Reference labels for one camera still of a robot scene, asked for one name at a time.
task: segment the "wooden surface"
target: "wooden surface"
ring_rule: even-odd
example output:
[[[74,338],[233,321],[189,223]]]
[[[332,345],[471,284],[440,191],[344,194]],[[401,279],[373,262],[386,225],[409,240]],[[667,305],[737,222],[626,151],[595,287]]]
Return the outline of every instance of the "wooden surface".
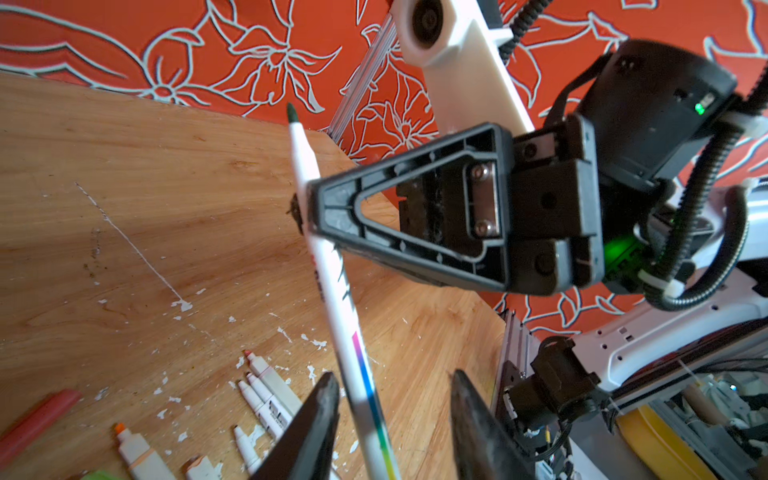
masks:
[[[310,143],[323,174],[351,167],[326,135]],[[337,371],[330,342],[312,343],[329,334],[286,215],[287,146],[281,125],[0,75],[0,429],[51,392],[84,395],[2,476],[128,478],[112,432],[125,422],[178,478],[200,454],[246,478],[231,429],[256,420],[229,384],[241,349],[285,367],[301,398],[308,366]],[[396,215],[383,197],[371,209]],[[346,262],[402,477],[454,477],[449,374],[489,397],[501,320],[474,293]],[[365,478],[341,413],[335,463]]]

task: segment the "floral wallpaper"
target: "floral wallpaper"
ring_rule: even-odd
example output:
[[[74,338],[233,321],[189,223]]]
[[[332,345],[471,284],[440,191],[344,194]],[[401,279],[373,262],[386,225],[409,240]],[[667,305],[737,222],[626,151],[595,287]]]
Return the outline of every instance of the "floral wallpaper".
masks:
[[[524,2],[505,0],[511,21]],[[384,24],[385,0],[4,0],[0,70],[68,81],[156,101],[285,123],[285,103],[324,130],[359,82],[356,72]],[[525,36],[508,70],[541,126],[560,89],[629,37],[687,48],[739,78],[746,94],[768,60],[766,0],[559,0]],[[357,164],[397,154],[438,134],[418,68],[396,39],[337,137]],[[585,88],[573,92],[574,107]],[[690,166],[680,175],[685,182]],[[768,174],[768,134],[743,139],[722,184]],[[553,297],[481,293],[516,310],[540,336],[589,331],[637,305],[600,285]]]

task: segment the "yellow bin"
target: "yellow bin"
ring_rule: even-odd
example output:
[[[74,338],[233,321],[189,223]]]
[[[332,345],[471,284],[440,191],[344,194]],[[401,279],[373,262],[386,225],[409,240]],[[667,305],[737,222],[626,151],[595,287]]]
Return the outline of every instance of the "yellow bin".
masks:
[[[717,480],[675,431],[650,406],[616,420],[621,436],[660,480]]]

